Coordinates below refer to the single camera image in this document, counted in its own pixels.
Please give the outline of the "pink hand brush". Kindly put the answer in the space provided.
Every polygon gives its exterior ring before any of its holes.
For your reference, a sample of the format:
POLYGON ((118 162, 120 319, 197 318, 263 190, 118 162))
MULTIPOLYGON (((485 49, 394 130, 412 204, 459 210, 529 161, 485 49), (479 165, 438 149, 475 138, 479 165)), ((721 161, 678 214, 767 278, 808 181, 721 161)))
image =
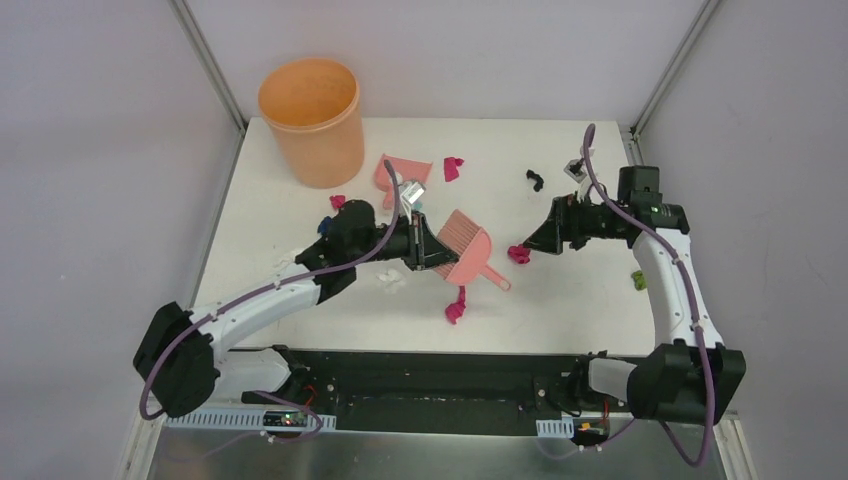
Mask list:
POLYGON ((451 213, 437 239, 458 254, 457 261, 434 269, 446 282, 467 286, 483 277, 503 291, 511 289, 510 281, 488 265, 493 250, 490 235, 461 210, 451 213))

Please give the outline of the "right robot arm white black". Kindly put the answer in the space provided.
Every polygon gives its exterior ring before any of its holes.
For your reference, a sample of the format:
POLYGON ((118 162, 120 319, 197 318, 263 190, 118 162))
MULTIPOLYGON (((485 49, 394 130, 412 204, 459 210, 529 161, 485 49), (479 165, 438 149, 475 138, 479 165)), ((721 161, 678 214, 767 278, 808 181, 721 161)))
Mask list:
POLYGON ((623 167, 617 199, 594 204, 574 194, 556 197, 522 245, 559 255, 591 239, 623 240, 646 279, 654 350, 636 363, 602 353, 581 356, 567 383, 573 405, 590 410, 610 396, 637 419, 713 426, 738 389, 746 360, 715 328, 694 274, 686 214, 663 202, 659 186, 658 168, 623 167))

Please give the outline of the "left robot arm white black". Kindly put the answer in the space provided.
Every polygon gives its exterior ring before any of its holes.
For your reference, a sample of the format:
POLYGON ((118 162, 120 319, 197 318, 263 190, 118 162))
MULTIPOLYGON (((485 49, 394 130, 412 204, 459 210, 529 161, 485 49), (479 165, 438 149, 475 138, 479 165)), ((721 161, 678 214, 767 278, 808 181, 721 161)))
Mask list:
POLYGON ((390 223, 378 224, 369 202, 349 200, 312 245, 259 285, 204 307, 161 306, 132 361, 144 381, 140 416, 193 412, 223 382, 221 364, 236 344, 338 295, 356 281, 359 264, 395 259, 426 271, 454 264, 459 255, 431 231, 425 214, 395 212, 390 223))

